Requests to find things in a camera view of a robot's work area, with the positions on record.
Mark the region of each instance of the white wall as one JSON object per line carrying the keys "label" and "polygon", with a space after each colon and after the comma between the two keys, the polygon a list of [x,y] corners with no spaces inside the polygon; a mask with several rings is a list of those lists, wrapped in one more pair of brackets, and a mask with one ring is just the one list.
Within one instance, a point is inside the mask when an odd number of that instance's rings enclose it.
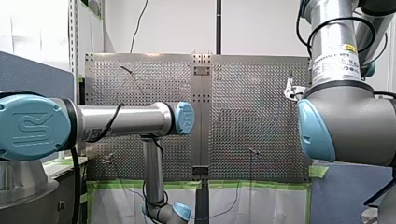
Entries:
{"label": "white wall", "polygon": [[67,0],[0,0],[0,50],[69,71]]}
{"label": "white wall", "polygon": [[[105,1],[105,52],[129,52],[145,0]],[[134,52],[215,51],[216,1],[148,0]]]}
{"label": "white wall", "polygon": [[[105,52],[129,52],[145,0],[107,0]],[[297,0],[227,0],[222,3],[222,54],[307,56],[295,34]],[[310,26],[301,22],[308,38]],[[377,91],[396,88],[393,78],[394,28],[389,47],[368,78]],[[134,43],[134,52],[200,53],[216,51],[215,0],[149,0]]]}

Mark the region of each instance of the robot logo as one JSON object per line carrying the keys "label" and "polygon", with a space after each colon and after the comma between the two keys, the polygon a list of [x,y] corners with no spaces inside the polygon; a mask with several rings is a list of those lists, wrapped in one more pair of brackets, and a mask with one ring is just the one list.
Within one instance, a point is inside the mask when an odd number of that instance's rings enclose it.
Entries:
{"label": "robot logo", "polygon": [[13,144],[16,147],[51,144],[51,128],[46,125],[53,117],[52,113],[14,114],[18,120],[15,127]]}

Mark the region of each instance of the cable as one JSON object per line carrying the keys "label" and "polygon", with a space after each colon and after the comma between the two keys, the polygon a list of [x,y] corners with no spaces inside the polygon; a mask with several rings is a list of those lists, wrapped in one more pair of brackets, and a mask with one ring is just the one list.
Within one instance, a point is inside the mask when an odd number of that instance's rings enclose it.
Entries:
{"label": "cable", "polygon": [[381,52],[380,52],[374,59],[372,59],[369,63],[366,63],[366,64],[363,65],[363,66],[367,66],[367,65],[369,65],[370,63],[373,63],[373,62],[375,62],[376,60],[378,60],[378,59],[382,56],[382,54],[384,54],[385,50],[387,49],[387,46],[388,46],[388,33],[385,33],[385,44],[384,44],[384,48],[382,48]]}
{"label": "cable", "polygon": [[367,21],[367,20],[365,20],[365,19],[363,19],[363,18],[360,18],[360,17],[340,17],[340,18],[335,18],[335,19],[331,19],[331,20],[328,20],[328,21],[323,22],[321,25],[319,25],[317,28],[315,28],[315,29],[312,31],[311,35],[308,37],[308,41],[307,41],[307,44],[308,44],[308,45],[306,46],[306,48],[307,48],[308,54],[309,54],[309,56],[310,56],[311,58],[312,58],[312,52],[311,52],[312,46],[311,46],[311,42],[312,42],[312,39],[313,39],[314,35],[315,35],[321,28],[323,28],[323,27],[329,25],[330,23],[332,23],[332,22],[334,22],[334,21],[360,21],[360,22],[364,23],[365,25],[367,25],[367,26],[370,28],[370,31],[372,32],[372,39],[371,39],[370,43],[369,43],[366,47],[364,47],[363,49],[358,50],[358,53],[361,53],[361,52],[367,50],[368,48],[370,48],[370,47],[374,44],[376,32],[375,32],[374,26],[373,26],[369,21]]}
{"label": "cable", "polygon": [[396,93],[389,91],[375,91],[374,95],[386,95],[393,97],[393,99],[396,99]]}
{"label": "cable", "polygon": [[155,146],[160,149],[161,156],[163,157],[163,147],[160,144],[158,144],[157,139],[152,138],[152,141],[154,142]]}
{"label": "cable", "polygon": [[299,11],[298,11],[297,22],[296,22],[296,33],[297,33],[297,37],[298,37],[298,39],[300,40],[300,42],[301,42],[304,46],[308,46],[308,43],[306,43],[306,42],[303,40],[303,38],[301,37],[301,34],[300,34],[300,20],[301,20],[302,14],[303,14],[304,5],[305,5],[305,0],[301,1],[300,8],[299,8]]}
{"label": "cable", "polygon": [[131,44],[131,50],[129,51],[129,53],[132,53],[132,50],[134,49],[134,38],[137,35],[137,32],[139,31],[139,27],[140,27],[140,20],[142,19],[143,14],[146,11],[146,8],[148,6],[149,0],[146,0],[146,3],[143,7],[142,12],[140,13],[139,19],[137,20],[137,26],[136,26],[136,30],[134,31],[134,36],[132,37],[132,44]]}
{"label": "cable", "polygon": [[79,169],[78,162],[78,154],[75,147],[70,149],[72,153],[73,159],[73,170],[74,170],[74,178],[75,178],[75,192],[74,192],[74,206],[73,206],[73,216],[72,216],[72,224],[78,223],[78,212],[79,212],[79,200],[81,197],[81,173]]}
{"label": "cable", "polygon": [[100,134],[96,139],[93,139],[93,140],[87,141],[87,142],[89,142],[89,143],[95,143],[95,142],[98,142],[99,140],[101,140],[103,137],[105,137],[106,134],[107,134],[107,132],[110,130],[111,125],[113,124],[114,120],[116,119],[116,116],[119,114],[120,109],[121,109],[123,106],[125,106],[125,104],[123,104],[123,103],[119,104],[119,105],[117,106],[117,108],[116,108],[116,112],[114,112],[113,118],[111,118],[111,120],[107,123],[105,129],[101,132],[101,134]]}

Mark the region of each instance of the perforated metal panel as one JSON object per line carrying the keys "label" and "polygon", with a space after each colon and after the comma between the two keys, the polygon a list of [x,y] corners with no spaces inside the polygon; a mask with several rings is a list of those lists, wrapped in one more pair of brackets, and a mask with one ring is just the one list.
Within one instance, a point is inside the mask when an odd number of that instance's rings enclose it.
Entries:
{"label": "perforated metal panel", "polygon": [[[88,55],[86,103],[189,102],[191,62],[191,55]],[[164,179],[191,179],[191,138],[167,136],[162,144]],[[143,147],[138,136],[107,138],[92,147],[97,155],[90,163],[90,179],[143,179]],[[103,162],[110,153],[114,154],[114,164]]]}
{"label": "perforated metal panel", "polygon": [[[291,72],[294,85],[305,85],[307,59],[206,55],[202,62],[199,57],[87,55],[87,105],[191,102],[199,122],[194,133],[163,139],[165,180],[191,179],[193,165],[209,165],[211,179],[307,181],[309,160],[300,149],[296,106],[283,95]],[[89,179],[143,178],[137,136],[91,147],[97,155]],[[252,156],[251,149],[260,155]],[[114,165],[102,161],[110,153]]]}
{"label": "perforated metal panel", "polygon": [[296,104],[283,95],[290,73],[303,86],[306,72],[304,58],[213,56],[210,178],[306,181]]}

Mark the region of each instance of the white label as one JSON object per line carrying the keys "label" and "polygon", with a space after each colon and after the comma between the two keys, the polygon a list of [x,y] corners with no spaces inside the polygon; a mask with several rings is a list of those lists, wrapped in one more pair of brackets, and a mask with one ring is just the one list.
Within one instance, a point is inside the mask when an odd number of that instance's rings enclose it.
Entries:
{"label": "white label", "polygon": [[326,77],[360,77],[358,56],[350,50],[330,51],[315,59],[313,81]]}

